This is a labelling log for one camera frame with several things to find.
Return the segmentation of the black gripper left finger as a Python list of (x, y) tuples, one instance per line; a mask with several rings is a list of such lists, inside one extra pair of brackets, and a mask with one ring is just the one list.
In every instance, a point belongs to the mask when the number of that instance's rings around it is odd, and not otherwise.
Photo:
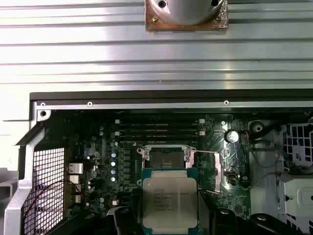
[(119, 192), (113, 212), (118, 235), (142, 234), (142, 191)]

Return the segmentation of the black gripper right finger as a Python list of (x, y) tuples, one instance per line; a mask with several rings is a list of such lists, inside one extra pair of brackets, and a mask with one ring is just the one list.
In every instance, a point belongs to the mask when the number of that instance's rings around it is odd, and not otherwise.
[(247, 221), (230, 209), (219, 208), (212, 197), (198, 191), (198, 219), (204, 235), (244, 235)]

